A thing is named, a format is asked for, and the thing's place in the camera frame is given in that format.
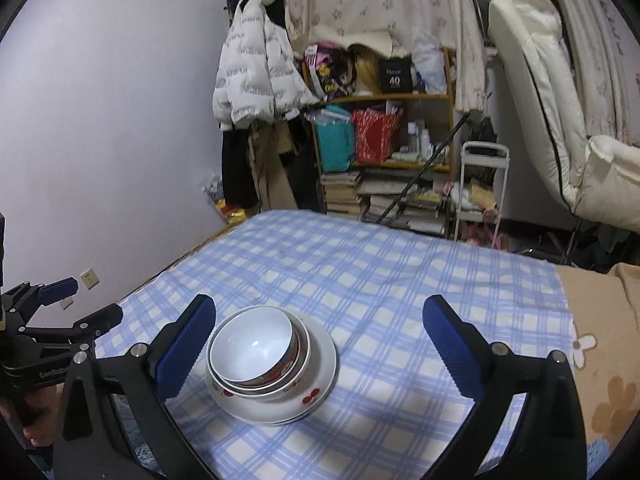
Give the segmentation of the person's left hand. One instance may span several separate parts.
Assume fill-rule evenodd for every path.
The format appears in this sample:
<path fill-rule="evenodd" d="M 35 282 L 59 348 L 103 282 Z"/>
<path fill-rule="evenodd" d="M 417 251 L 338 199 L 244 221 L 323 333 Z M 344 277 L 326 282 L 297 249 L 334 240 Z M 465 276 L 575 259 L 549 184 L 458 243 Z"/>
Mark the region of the person's left hand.
<path fill-rule="evenodd" d="M 63 386 L 56 385 L 27 393 L 25 396 L 26 404 L 36 413 L 37 418 L 29 426 L 21 422 L 18 426 L 24 438 L 34 448 L 45 448 L 53 444 L 62 391 Z"/>

